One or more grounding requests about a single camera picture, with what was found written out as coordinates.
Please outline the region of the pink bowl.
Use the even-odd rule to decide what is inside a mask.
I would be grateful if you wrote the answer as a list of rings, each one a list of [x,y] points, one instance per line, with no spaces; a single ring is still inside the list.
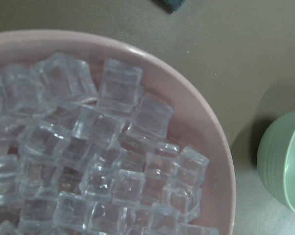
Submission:
[[[31,65],[63,51],[86,61],[96,83],[103,62],[113,57],[143,68],[143,85],[175,111],[169,139],[191,145],[210,159],[203,184],[201,216],[195,224],[233,233],[236,183],[233,160],[222,126],[200,92],[179,72],[132,45],[94,34],[64,30],[21,30],[0,33],[0,69],[14,62]]]

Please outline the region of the green ceramic bowl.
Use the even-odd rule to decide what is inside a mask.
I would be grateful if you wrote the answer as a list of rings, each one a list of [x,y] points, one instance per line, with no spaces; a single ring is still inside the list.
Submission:
[[[276,119],[264,132],[257,169],[272,197],[295,213],[295,111]]]

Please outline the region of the pile of clear ice cubes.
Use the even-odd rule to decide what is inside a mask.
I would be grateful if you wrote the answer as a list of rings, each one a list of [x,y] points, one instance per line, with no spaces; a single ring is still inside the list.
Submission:
[[[0,235],[217,235],[201,214],[209,159],[166,142],[173,107],[141,67],[58,52],[0,71]]]

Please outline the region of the grey folded cloth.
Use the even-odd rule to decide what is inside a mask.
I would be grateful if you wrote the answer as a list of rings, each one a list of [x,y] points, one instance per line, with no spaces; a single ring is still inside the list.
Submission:
[[[172,13],[177,11],[185,0],[155,0],[154,2],[166,12]]]

